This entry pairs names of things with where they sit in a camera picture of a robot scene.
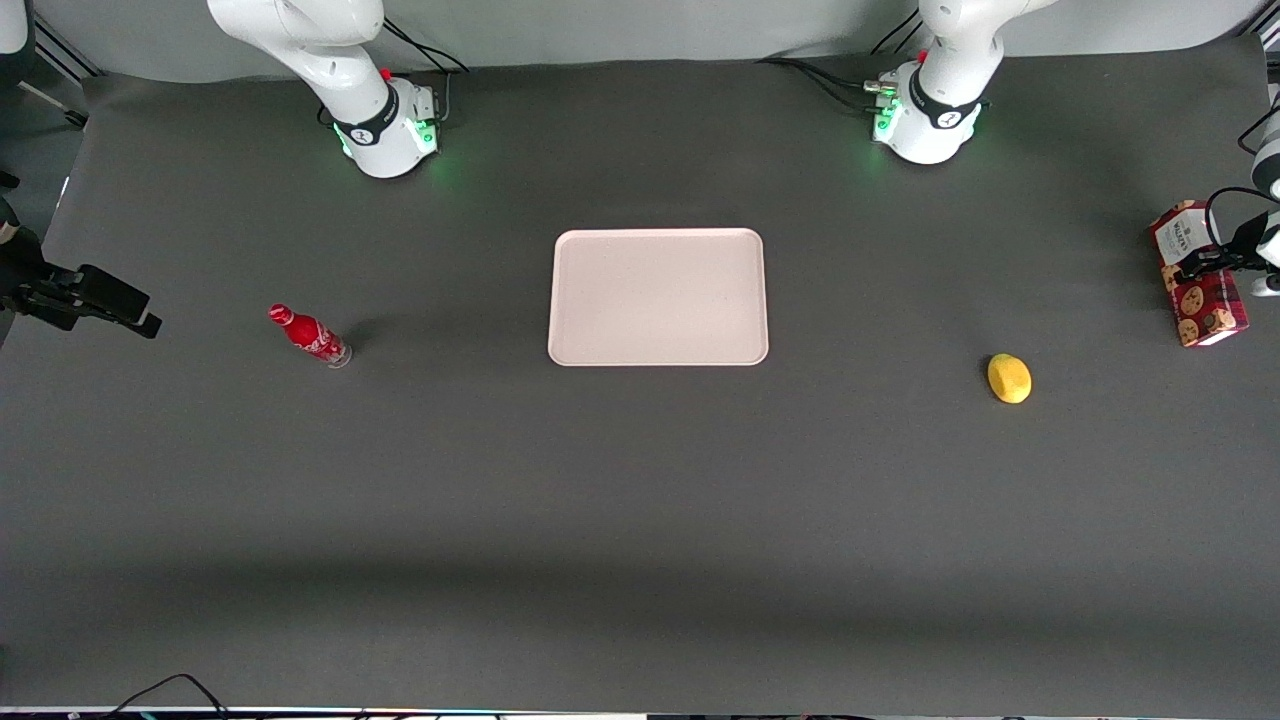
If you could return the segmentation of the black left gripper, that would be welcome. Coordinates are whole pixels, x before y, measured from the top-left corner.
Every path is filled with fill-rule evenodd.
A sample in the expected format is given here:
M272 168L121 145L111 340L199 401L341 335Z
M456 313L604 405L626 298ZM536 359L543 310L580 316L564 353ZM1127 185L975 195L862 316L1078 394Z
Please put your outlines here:
M1216 272L1274 273L1274 214L1260 215L1240 224L1220 247L1192 250L1178 263L1178 283L1188 284Z

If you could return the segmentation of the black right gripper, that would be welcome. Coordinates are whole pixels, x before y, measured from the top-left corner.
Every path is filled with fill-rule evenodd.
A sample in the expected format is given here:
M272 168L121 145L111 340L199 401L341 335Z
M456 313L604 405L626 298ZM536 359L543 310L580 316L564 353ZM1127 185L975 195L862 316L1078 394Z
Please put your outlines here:
M49 263L29 228L3 228L1 295L4 307L65 332L83 318L123 327L146 340L156 338L163 327L159 316L147 313L147 293L93 265L72 270ZM84 304L78 304L78 296Z

